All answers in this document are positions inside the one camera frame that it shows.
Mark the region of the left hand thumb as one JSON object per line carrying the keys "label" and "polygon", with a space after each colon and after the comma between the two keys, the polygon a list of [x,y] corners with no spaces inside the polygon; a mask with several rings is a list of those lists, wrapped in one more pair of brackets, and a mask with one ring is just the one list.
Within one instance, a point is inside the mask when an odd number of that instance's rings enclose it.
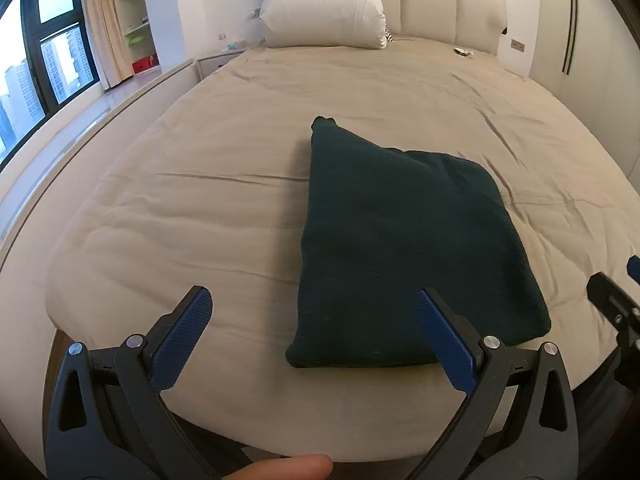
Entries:
{"label": "left hand thumb", "polygon": [[323,454],[275,458],[246,466],[224,480],[324,480],[333,467],[329,456]]}

